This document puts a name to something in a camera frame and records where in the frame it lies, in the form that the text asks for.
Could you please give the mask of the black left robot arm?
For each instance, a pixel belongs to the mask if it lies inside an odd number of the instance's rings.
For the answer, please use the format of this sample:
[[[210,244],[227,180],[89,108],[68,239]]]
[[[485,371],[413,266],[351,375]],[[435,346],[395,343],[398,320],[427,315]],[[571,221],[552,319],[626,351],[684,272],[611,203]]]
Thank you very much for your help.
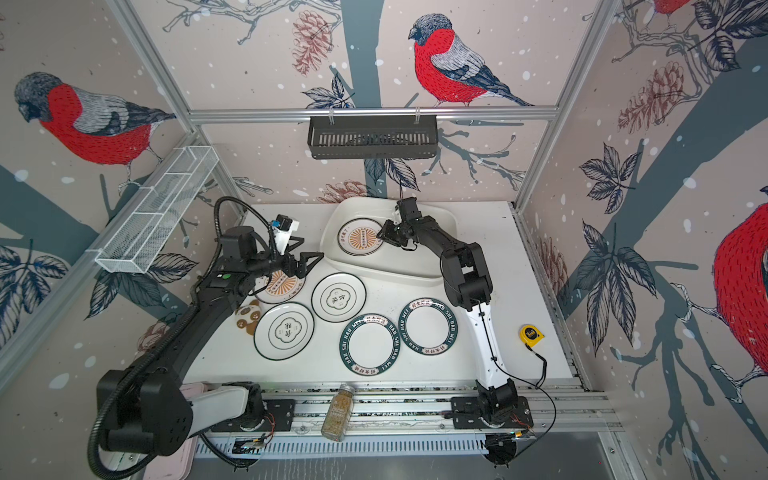
[[[98,413],[87,446],[94,475],[128,478],[222,422],[239,419],[257,425],[267,417],[256,383],[224,383],[190,398],[181,387],[203,347],[251,296],[257,279],[269,279],[277,271],[302,279],[324,256],[294,256],[304,241],[293,236],[287,241],[287,247],[278,249],[273,238],[263,239],[249,226],[219,234],[214,258],[194,285],[186,312],[129,367],[110,370],[99,380]]]

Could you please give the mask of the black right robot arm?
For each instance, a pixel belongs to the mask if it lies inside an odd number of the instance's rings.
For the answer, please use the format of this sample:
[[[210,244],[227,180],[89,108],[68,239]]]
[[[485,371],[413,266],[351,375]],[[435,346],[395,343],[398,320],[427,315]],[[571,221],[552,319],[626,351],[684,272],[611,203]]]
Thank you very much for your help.
[[[479,416],[492,427],[512,419],[519,404],[517,388],[499,356],[491,317],[493,283],[482,247],[466,243],[445,231],[433,217],[419,210],[417,199],[396,202],[397,222],[387,220],[377,237],[405,249],[409,243],[424,246],[439,260],[444,290],[451,305],[467,312],[482,367],[476,381]]]

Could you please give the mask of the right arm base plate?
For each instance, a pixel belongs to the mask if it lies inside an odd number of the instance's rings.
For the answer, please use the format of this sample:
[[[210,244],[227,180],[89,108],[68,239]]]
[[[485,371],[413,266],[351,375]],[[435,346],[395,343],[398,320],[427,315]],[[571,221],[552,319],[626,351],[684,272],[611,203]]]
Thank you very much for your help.
[[[443,418],[452,422],[457,430],[473,429],[522,429],[530,430],[534,426],[528,399],[519,396],[517,405],[502,420],[486,420],[477,397],[453,397],[450,409],[443,413]]]

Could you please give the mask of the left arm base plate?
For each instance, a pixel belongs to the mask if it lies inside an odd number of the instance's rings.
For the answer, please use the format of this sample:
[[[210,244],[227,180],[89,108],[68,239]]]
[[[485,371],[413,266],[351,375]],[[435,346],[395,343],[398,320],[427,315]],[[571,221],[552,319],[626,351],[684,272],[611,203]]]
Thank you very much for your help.
[[[222,421],[211,428],[215,433],[271,433],[291,430],[296,402],[292,399],[263,400],[257,413]]]

